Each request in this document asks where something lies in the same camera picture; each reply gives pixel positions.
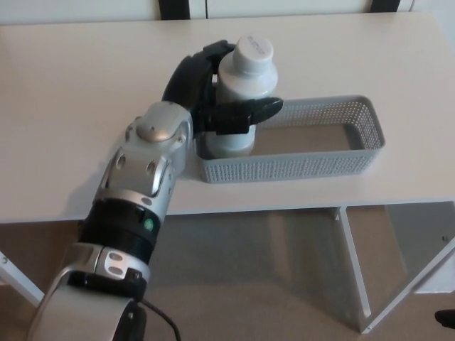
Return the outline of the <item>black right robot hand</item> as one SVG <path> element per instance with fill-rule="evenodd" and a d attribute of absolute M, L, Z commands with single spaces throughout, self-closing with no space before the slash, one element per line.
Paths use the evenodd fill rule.
<path fill-rule="evenodd" d="M 438 310 L 434 314 L 435 320 L 445 328 L 455 329 L 455 310 Z"/>

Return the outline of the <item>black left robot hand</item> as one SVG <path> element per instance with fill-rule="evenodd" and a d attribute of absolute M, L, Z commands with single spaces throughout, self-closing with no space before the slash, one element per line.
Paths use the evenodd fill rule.
<path fill-rule="evenodd" d="M 163 101 L 179 104 L 189 111 L 195 135 L 203 132 L 246 134 L 252 125 L 278 114 L 284 105 L 284 100 L 279 97 L 237 100 L 227 104 L 215 102 L 213 75 L 218 74 L 222 58 L 234 51 L 234 47 L 227 40 L 219 40 L 185 57 L 164 90 Z"/>

